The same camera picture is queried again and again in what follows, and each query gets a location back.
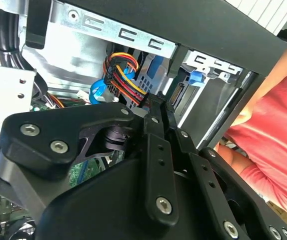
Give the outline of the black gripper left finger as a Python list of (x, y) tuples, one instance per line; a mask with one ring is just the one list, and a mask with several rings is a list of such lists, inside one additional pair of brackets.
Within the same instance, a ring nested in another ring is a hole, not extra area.
[(111, 102), (7, 117), (0, 133), (0, 195), (39, 223), (51, 202), (68, 191), (72, 166), (122, 151), (141, 164), (144, 211), (173, 225), (177, 197), (166, 140), (177, 127), (173, 108), (162, 94), (148, 93), (138, 110)]

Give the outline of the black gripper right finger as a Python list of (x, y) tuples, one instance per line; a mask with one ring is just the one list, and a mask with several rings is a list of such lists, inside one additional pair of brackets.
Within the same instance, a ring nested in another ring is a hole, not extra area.
[(195, 149), (177, 127), (174, 108), (164, 104), (170, 142), (177, 224), (167, 240), (287, 240), (287, 224), (210, 148)]

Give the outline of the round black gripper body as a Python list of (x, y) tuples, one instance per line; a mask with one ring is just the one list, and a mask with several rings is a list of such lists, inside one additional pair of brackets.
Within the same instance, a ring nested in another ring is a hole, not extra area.
[(159, 127), (135, 130), (125, 158), (58, 196), (37, 225), (37, 240), (166, 240), (178, 223), (170, 142)]

